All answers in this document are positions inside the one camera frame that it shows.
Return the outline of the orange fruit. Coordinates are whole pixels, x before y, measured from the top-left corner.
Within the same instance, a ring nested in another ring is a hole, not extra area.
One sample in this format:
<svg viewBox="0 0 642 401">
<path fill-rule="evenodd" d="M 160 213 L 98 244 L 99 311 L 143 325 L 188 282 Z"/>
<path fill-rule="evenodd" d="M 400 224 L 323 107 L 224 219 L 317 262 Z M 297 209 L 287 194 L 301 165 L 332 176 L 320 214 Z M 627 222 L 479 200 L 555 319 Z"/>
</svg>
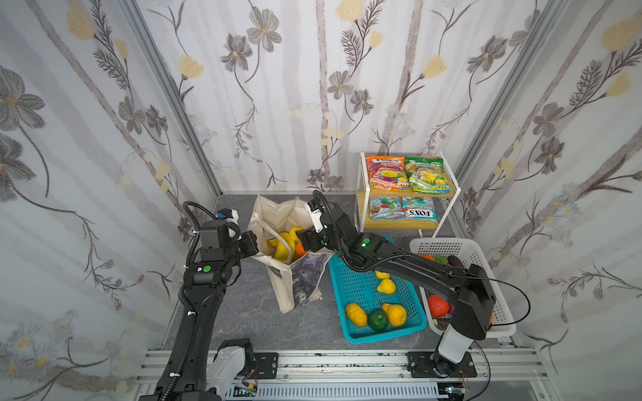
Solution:
<svg viewBox="0 0 642 401">
<path fill-rule="evenodd" d="M 307 251 L 304 250 L 304 247 L 301 241 L 296 242 L 295 253 L 297 257 L 303 257 L 307 253 Z"/>
</svg>

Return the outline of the yellow banana bunch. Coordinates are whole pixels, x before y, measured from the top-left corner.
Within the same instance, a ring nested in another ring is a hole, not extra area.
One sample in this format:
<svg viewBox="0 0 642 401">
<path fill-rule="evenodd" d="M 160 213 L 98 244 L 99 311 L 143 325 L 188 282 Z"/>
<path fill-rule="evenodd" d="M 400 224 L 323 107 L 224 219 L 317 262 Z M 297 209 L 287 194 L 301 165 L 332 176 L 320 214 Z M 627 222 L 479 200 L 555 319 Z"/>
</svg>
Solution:
<svg viewBox="0 0 642 401">
<path fill-rule="evenodd" d="M 280 262 L 294 262 L 299 259 L 295 253 L 295 245 L 299 241 L 297 238 L 297 231 L 299 230 L 302 230 L 302 227 L 293 227 L 289 232 L 281 232 L 279 234 L 281 241 L 277 238 L 267 241 L 267 245 L 275 249 L 275 259 Z"/>
</svg>

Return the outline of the cream canvas tote bag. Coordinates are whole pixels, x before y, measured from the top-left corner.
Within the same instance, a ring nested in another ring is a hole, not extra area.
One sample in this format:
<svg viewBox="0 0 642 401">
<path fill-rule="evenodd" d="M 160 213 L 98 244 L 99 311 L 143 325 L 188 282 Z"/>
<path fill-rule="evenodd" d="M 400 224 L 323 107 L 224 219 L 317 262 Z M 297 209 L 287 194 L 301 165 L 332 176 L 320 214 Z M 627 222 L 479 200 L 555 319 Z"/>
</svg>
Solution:
<svg viewBox="0 0 642 401">
<path fill-rule="evenodd" d="M 281 232 L 312 226 L 306 202 L 297 197 L 277 203 L 260 195 L 254 203 L 248 224 L 248 229 L 257 236 L 259 253 L 254 259 L 266 267 L 282 314 L 322 298 L 319 284 L 333 254 L 323 249 L 307 252 L 294 262 L 280 262 L 274 258 L 275 249 L 268 246 L 268 240 L 281 241 Z"/>
</svg>

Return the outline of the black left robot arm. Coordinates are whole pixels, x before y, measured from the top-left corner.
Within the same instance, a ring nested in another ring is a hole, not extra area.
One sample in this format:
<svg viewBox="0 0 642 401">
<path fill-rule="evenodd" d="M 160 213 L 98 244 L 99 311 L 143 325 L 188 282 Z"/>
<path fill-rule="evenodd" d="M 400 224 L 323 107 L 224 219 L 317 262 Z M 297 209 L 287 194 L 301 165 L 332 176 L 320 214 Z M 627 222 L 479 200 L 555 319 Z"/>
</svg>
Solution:
<svg viewBox="0 0 642 401">
<path fill-rule="evenodd" d="M 213 213 L 196 202 L 182 204 L 195 239 L 187 254 L 178 300 L 183 316 L 163 374 L 141 400 L 223 400 L 232 381 L 253 369 L 252 344 L 233 340 L 223 347 L 218 373 L 207 372 L 212 333 L 227 288 L 236 283 L 234 267 L 258 254 L 256 235 L 242 232 L 235 210 Z"/>
</svg>

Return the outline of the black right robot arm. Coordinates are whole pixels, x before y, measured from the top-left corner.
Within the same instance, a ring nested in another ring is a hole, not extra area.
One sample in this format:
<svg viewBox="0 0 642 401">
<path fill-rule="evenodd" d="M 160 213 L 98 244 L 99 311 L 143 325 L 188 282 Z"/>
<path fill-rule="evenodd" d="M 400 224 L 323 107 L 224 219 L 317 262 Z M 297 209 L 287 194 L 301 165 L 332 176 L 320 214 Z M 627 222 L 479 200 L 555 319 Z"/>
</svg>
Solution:
<svg viewBox="0 0 642 401">
<path fill-rule="evenodd" d="M 313 226 L 297 232 L 304 250 L 317 252 L 326 248 L 353 272 L 389 273 L 454 305 L 454 316 L 431 357 L 433 364 L 460 364 L 473 342 L 486 338 L 494 326 L 491 318 L 501 297 L 493 284 L 507 285 L 506 282 L 491 277 L 478 265 L 453 267 L 433 262 L 383 236 L 360 232 L 320 190 L 313 191 L 307 207 Z"/>
</svg>

